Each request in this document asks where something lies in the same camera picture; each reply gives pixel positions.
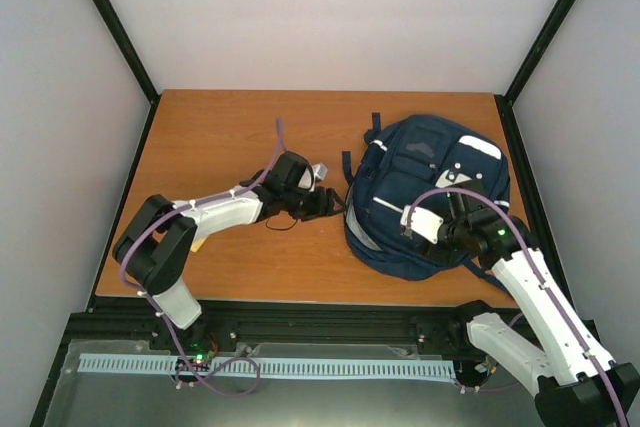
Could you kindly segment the navy blue student backpack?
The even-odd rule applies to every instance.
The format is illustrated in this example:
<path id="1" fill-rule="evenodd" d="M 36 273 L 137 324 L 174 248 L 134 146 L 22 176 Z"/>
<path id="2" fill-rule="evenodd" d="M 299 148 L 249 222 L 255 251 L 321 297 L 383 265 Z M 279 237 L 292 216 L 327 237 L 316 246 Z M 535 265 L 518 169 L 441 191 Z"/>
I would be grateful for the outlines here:
<path id="1" fill-rule="evenodd" d="M 358 168 L 342 154 L 348 183 L 344 232 L 355 257 L 384 275 L 422 281 L 440 272 L 466 267 L 499 287 L 463 253 L 427 257 L 431 243 L 403 232 L 403 214 L 421 194 L 458 185 L 476 190 L 503 211 L 510 207 L 508 159 L 489 138 L 435 115 L 411 115 L 384 126 L 373 113 L 364 134 L 367 149 Z"/>

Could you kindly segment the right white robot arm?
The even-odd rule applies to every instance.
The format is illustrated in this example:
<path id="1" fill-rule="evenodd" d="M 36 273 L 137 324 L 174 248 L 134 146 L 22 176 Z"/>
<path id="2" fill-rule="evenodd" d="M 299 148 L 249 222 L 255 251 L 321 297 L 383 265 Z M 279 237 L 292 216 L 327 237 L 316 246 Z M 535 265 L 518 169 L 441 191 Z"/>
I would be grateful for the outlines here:
<path id="1" fill-rule="evenodd" d="M 525 239 L 526 226 L 495 202 L 463 186 L 444 187 L 449 213 L 422 207 L 437 190 L 404 209 L 406 234 L 477 258 L 507 289 L 537 340 L 530 342 L 498 314 L 471 308 L 468 342 L 503 366 L 531 394 L 546 426 L 626 426 L 639 393 L 639 372 L 620 363 L 587 329 L 551 275 L 544 255 Z"/>

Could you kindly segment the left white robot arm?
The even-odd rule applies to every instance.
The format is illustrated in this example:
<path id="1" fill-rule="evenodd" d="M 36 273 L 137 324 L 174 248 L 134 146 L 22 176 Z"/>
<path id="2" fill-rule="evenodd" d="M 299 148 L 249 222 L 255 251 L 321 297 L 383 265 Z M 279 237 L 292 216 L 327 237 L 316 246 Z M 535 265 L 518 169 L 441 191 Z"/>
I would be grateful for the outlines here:
<path id="1" fill-rule="evenodd" d="M 211 235 L 266 221 L 282 212 L 306 222 L 345 211 L 332 188 L 320 185 L 328 168 L 310 164 L 286 151 L 251 179 L 219 194 L 169 201 L 157 194 L 146 199 L 112 249 L 127 281 L 134 280 L 161 317 L 173 324 L 172 335 L 186 349 L 201 347 L 208 325 L 202 307 L 183 279 L 188 256 Z"/>

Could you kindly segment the yellow highlighter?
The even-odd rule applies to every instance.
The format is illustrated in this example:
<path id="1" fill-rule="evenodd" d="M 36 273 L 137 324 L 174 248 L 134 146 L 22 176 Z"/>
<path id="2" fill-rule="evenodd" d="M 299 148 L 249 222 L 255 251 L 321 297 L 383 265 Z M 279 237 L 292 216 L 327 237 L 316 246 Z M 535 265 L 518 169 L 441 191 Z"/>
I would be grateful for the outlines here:
<path id="1" fill-rule="evenodd" d="M 201 248 L 203 243 L 204 243 L 203 239 L 199 239 L 199 240 L 195 241 L 191 246 L 191 251 L 192 252 L 197 252 Z"/>

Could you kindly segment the left black frame post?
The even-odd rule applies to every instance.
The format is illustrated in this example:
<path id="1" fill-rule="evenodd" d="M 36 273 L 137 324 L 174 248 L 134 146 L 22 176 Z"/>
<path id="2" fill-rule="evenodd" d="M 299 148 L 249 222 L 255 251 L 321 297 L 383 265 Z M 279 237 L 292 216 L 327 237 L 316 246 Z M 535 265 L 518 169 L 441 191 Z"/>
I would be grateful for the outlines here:
<path id="1" fill-rule="evenodd" d="M 160 94 L 154 86 L 111 0 L 91 0 L 109 31 L 140 90 L 151 107 L 156 107 Z"/>

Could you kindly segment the black frame post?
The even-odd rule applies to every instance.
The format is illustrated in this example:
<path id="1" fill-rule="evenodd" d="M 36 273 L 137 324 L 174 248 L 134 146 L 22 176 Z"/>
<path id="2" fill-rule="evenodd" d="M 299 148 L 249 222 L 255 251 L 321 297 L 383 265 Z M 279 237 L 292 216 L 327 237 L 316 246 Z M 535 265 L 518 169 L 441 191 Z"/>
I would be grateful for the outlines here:
<path id="1" fill-rule="evenodd" d="M 512 108 L 516 103 L 518 97 L 540 64 L 546 50 L 551 45 L 576 1 L 577 0 L 555 1 L 540 31 L 531 44 L 531 47 L 504 94 L 504 101 L 508 108 Z"/>
<path id="2" fill-rule="evenodd" d="M 160 94 L 154 86 L 111 0 L 91 0 L 109 31 L 140 90 L 151 107 L 156 107 Z"/>

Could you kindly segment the black aluminium frame base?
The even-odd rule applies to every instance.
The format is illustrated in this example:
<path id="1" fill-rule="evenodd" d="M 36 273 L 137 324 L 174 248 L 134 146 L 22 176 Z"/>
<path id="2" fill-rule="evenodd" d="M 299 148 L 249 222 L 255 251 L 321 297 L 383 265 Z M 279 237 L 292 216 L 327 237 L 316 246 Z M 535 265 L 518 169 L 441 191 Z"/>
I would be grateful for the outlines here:
<path id="1" fill-rule="evenodd" d="M 488 136 L 509 160 L 511 207 L 543 243 L 557 280 L 564 273 L 521 133 L 508 98 L 489 93 L 241 91 L 168 89 L 152 104 L 136 150 L 112 234 L 154 192 L 174 196 L 221 188 L 257 166 L 272 145 L 272 122 L 284 120 L 284 139 L 296 152 L 325 161 L 329 180 L 346 187 L 341 155 L 364 153 L 373 113 L 392 123 L 433 113 Z M 203 299 L 211 339 L 313 352 L 408 345 L 448 354 L 437 340 L 455 305 L 481 299 L 511 315 L 515 305 L 497 288 L 456 268 L 424 282 L 383 276 L 358 262 L 339 218 L 313 221 L 280 234 L 263 227 L 235 229 L 208 241 L 187 264 L 187 280 Z M 167 333 L 150 309 L 119 283 L 104 257 L 88 307 L 70 316 L 40 400 L 36 426 L 188 426 L 310 424 L 348 420 L 383 426 L 536 425 L 533 404 L 516 390 L 462 396 L 412 382 L 355 387 L 299 382 L 263 383 L 259 393 L 223 400 L 206 392 L 182 397 L 141 379 L 88 384 L 71 362 L 85 347 L 167 347 Z"/>

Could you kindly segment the right black frame post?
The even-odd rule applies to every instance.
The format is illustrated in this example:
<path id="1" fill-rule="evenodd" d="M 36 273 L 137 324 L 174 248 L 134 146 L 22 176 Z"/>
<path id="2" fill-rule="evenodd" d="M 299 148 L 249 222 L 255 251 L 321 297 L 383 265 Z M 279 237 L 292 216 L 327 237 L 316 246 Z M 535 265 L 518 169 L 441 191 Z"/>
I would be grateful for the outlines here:
<path id="1" fill-rule="evenodd" d="M 531 47 L 504 94 L 504 101 L 508 108 L 512 108 L 516 103 L 518 97 L 540 64 L 546 50 L 551 45 L 576 1 L 577 0 L 555 1 L 540 31 L 531 44 Z"/>

